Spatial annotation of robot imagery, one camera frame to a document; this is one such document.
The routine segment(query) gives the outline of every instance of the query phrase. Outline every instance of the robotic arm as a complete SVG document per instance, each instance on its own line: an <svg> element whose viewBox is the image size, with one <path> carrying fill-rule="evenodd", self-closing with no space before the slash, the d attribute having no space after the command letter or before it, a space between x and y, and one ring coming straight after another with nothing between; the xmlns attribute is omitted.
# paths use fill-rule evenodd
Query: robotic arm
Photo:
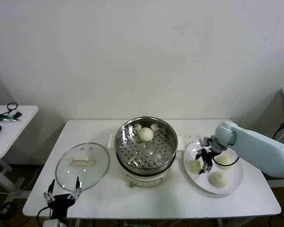
<svg viewBox="0 0 284 227"><path fill-rule="evenodd" d="M44 193L44 197L47 201L48 207L53 210L53 214L51 216L51 220L47 220L41 225L39 222L39 214L42 210L39 211L37 215L37 223L42 227L68 227L66 216L67 209L75 204L76 200L79 198L81 194L81 183L79 181L79 177L77 177L76 188L74 191L68 194L55 195L53 196L53 187L55 184L55 179L53 179L52 183L49 185L47 192Z"/></svg>
<svg viewBox="0 0 284 227"><path fill-rule="evenodd" d="M215 135L205 138L204 148L196 159L202 157L203 172L209 172L212 159L227 148L272 177L284 179L284 144L257 132L246 130L232 122L223 122L217 126Z"/></svg>

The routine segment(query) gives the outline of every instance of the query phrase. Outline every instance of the white robotic arm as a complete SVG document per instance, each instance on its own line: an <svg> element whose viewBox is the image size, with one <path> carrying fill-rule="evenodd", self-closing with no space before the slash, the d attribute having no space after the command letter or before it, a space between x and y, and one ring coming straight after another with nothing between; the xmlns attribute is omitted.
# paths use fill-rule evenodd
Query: white robotic arm
<svg viewBox="0 0 284 227"><path fill-rule="evenodd" d="M246 130L233 122L217 126L214 145L229 147L237 155L259 168L267 175L284 179L284 144L257 132Z"/></svg>

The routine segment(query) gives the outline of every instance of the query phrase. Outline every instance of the white wall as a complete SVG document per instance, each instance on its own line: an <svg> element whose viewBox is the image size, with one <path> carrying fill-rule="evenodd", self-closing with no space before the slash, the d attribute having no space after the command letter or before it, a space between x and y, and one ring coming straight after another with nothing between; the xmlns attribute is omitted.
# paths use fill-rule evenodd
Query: white wall
<svg viewBox="0 0 284 227"><path fill-rule="evenodd" d="M231 118L271 135L282 87L284 0L0 0L0 103L40 108L12 163L44 162L68 119Z"/></svg>

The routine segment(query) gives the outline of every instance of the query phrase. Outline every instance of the white plate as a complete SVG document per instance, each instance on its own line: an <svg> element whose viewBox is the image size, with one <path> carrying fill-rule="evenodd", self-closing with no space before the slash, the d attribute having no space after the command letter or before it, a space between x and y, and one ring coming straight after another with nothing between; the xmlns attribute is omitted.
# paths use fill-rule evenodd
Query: white plate
<svg viewBox="0 0 284 227"><path fill-rule="evenodd" d="M228 170L224 170L222 168L220 168L217 164L215 164L213 162L213 166L212 169L209 173L204 173L204 174L194 174L190 168L189 168L189 163L192 160L195 160L195 156L197 155L197 151L201 148L201 146L199 145L198 141L192 142L191 144L189 144L189 146L186 148L185 152L184 152L184 167L188 173L188 175L190 176L191 179L193 179L193 181L199 185L201 188L215 193L215 194L229 194L232 193L234 190L236 190L240 184L242 183L243 180L243 168L242 168L242 164L240 162L240 159L237 161L236 164L234 164L232 166L231 169ZM233 157L234 160L237 159L237 155L236 153L231 150L231 149L227 149L226 151L224 151L222 154L227 154L231 157ZM225 174L227 174L228 176L228 184L224 187L224 188L218 188L215 187L214 185L212 185L209 181L209 176L210 174L214 173L215 171L221 171Z"/></svg>

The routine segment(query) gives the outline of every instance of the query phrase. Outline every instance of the glass lid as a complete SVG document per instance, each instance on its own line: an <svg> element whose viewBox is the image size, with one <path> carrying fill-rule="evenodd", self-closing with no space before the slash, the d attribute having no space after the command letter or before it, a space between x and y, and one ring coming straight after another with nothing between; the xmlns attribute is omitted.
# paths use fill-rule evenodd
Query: glass lid
<svg viewBox="0 0 284 227"><path fill-rule="evenodd" d="M59 185L69 191L76 186L77 177L82 190L97 184L109 166L109 155L105 147L97 143L83 143L66 152L56 167Z"/></svg>

